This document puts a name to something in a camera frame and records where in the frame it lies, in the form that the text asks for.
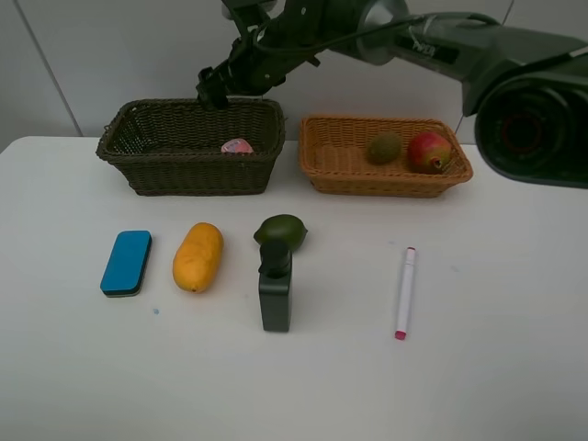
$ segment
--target blue eraser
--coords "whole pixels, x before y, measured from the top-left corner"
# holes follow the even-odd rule
[[[130,297],[141,290],[151,242],[149,232],[119,234],[100,283],[107,297]]]

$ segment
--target orange wicker basket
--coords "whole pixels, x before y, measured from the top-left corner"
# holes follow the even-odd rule
[[[366,147],[385,131],[401,136],[401,158],[386,165],[372,165],[365,159]],[[451,142],[452,159],[441,175],[418,174],[408,167],[407,146],[423,131],[435,131]],[[318,191],[339,195],[436,198],[473,177],[455,134],[435,119],[306,118],[300,129],[299,160]]]

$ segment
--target dark wicker basket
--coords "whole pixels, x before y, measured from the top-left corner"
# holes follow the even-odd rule
[[[254,153],[221,153],[235,138]],[[224,110],[196,99],[134,101],[119,111],[96,154],[142,196],[263,193],[285,140],[284,116],[269,100],[232,99]]]

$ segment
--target black bottle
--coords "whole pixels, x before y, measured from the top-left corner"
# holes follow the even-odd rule
[[[292,252],[285,242],[274,239],[261,245],[259,253],[259,302],[264,330],[287,333],[292,306]]]

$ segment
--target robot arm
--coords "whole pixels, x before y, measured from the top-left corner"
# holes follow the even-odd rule
[[[198,96],[261,96],[325,50],[382,65],[394,57],[462,83],[463,111],[497,172],[539,184],[588,187],[588,44],[501,26],[473,13],[412,16],[404,0],[223,0],[241,37],[199,75]]]

